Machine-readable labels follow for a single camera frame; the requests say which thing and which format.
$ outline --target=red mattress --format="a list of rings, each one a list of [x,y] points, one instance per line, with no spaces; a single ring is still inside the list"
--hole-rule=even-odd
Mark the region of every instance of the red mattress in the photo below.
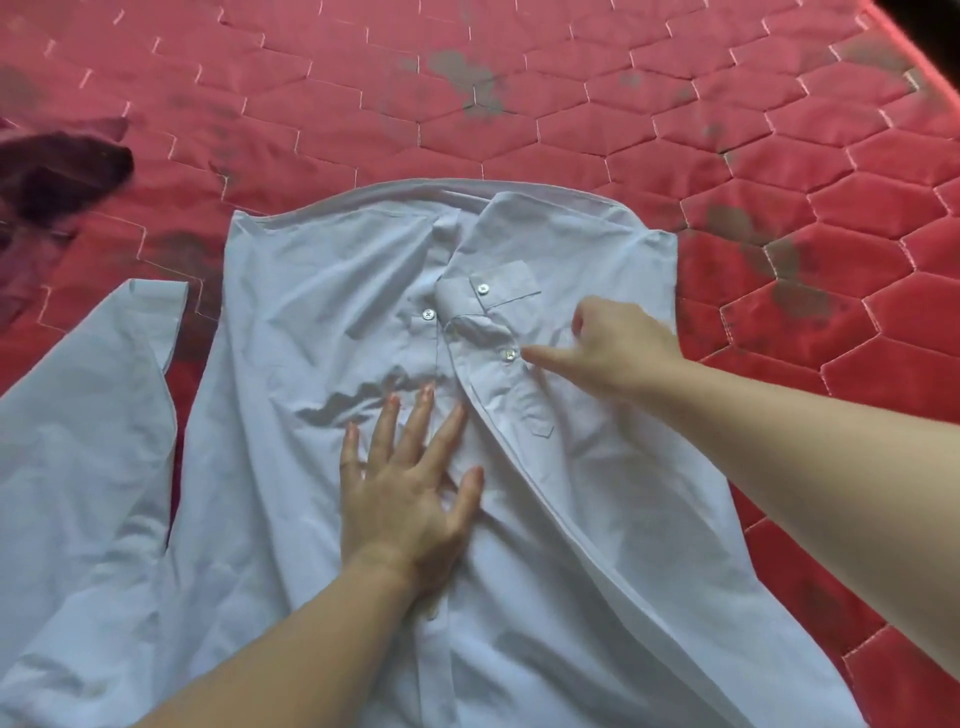
[[[688,357],[960,423],[960,122],[854,0],[3,8],[0,116],[126,114],[137,172],[0,337],[0,391],[122,280],[185,279],[183,419],[235,208],[473,177],[591,190],[677,231]],[[761,578],[874,728],[960,726],[956,683],[737,504]]]

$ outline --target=dark red cloth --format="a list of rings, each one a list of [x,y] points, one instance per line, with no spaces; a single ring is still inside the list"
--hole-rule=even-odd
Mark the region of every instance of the dark red cloth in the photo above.
[[[0,331],[32,302],[76,235],[77,216],[133,173],[118,144],[127,120],[33,128],[0,125]]]

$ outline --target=hand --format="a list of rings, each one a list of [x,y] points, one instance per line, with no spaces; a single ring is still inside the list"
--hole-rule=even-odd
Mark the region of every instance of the hand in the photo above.
[[[595,397],[633,400],[657,377],[686,363],[677,337],[635,303],[588,296],[571,324],[572,349],[526,347],[523,358]]]
[[[366,473],[357,453],[359,432],[347,428],[340,456],[343,538],[341,558],[386,567],[408,581],[415,595],[443,585],[480,510],[483,470],[464,475],[449,512],[438,489],[467,422],[458,404],[423,449],[433,411],[433,388],[424,387],[394,450],[400,404],[391,395],[373,429]]]

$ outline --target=left hand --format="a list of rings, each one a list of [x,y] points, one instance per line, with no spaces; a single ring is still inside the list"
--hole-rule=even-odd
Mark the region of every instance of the left hand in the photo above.
[[[480,510],[483,470],[472,468],[446,511],[438,489],[467,422],[458,404],[423,448],[433,388],[424,387],[394,448],[399,399],[391,395],[373,430],[366,466],[358,455],[359,431],[347,428],[340,457],[344,566],[355,560],[393,570],[415,595],[439,589],[463,553]]]

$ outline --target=white shirt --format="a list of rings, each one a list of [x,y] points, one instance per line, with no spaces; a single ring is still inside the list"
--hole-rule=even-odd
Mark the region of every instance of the white shirt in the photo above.
[[[0,700],[38,725],[124,725],[312,598],[340,567],[344,426],[369,442],[386,392],[402,420],[436,381],[435,424],[469,403],[450,475],[484,466],[483,513],[361,726],[863,726],[756,579],[724,477],[518,356],[569,344],[588,294],[672,326],[676,253],[625,207],[540,185],[397,182],[237,213],[169,549],[150,529],[153,557],[102,567]],[[145,573],[151,594],[125,599]]]

